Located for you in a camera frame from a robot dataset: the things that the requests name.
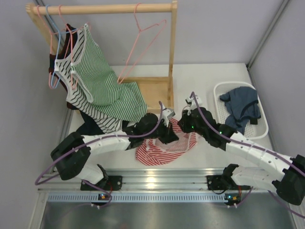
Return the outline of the red striped tank top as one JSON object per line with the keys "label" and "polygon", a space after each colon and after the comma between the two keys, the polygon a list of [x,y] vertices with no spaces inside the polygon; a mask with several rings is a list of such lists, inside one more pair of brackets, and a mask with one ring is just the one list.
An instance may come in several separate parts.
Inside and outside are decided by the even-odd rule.
{"label": "red striped tank top", "polygon": [[183,156],[197,144],[196,133],[184,133],[174,118],[170,120],[177,141],[163,144],[159,139],[146,139],[136,149],[135,158],[146,166],[166,165]]}

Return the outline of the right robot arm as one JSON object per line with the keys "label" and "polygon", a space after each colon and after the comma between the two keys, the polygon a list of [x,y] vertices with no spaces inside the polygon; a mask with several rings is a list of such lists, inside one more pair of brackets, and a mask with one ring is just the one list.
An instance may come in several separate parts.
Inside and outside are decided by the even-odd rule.
{"label": "right robot arm", "polygon": [[301,205],[305,197],[305,158],[278,154],[257,145],[232,127],[217,123],[205,108],[183,110],[178,122],[185,133],[196,133],[212,147],[256,165],[255,168],[230,164],[222,174],[227,189],[252,186],[276,192],[287,203]]}

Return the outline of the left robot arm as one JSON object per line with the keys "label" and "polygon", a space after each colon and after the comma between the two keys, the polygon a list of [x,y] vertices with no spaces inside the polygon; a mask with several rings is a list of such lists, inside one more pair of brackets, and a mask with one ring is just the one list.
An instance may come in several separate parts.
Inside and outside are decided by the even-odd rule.
{"label": "left robot arm", "polygon": [[146,139],[158,139],[168,144],[179,137],[168,118],[147,113],[139,122],[110,134],[80,135],[73,132],[51,152],[51,157],[61,180],[78,178],[90,182],[96,189],[104,189],[109,178],[95,158],[103,153],[137,148]]}

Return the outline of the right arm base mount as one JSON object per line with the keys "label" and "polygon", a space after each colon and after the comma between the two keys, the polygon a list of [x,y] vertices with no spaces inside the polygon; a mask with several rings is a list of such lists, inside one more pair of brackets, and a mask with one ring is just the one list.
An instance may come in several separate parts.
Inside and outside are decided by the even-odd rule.
{"label": "right arm base mount", "polygon": [[224,193],[227,190],[250,190],[250,186],[241,186],[237,185],[233,179],[233,171],[239,167],[237,164],[230,164],[224,168],[223,173],[221,175],[208,175],[207,178],[207,185],[208,190],[215,191],[221,190],[219,195]]}

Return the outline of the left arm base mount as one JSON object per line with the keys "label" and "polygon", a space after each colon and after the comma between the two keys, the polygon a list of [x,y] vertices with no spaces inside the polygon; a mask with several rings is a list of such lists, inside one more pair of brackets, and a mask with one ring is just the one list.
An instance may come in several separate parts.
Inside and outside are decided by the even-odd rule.
{"label": "left arm base mount", "polygon": [[[118,191],[122,188],[122,176],[108,176],[108,178],[103,178],[100,182],[95,184],[95,186],[102,188],[105,191]],[[81,191],[97,190],[84,182],[81,183],[80,189]]]}

